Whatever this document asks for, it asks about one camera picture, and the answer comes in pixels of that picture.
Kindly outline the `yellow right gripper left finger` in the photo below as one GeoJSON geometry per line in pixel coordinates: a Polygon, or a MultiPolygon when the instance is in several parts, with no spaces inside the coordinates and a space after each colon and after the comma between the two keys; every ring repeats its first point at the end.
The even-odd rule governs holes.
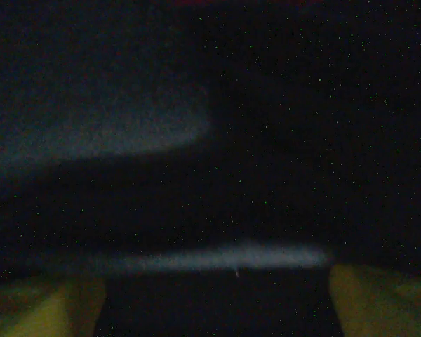
{"type": "Polygon", "coordinates": [[[0,285],[0,337],[89,337],[105,301],[101,278],[30,277],[0,285]]]}

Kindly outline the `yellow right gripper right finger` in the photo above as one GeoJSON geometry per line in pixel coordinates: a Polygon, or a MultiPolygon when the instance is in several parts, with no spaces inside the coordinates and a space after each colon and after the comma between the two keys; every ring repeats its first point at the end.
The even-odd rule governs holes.
{"type": "Polygon", "coordinates": [[[338,264],[328,288],[345,336],[421,336],[421,277],[338,264]]]}

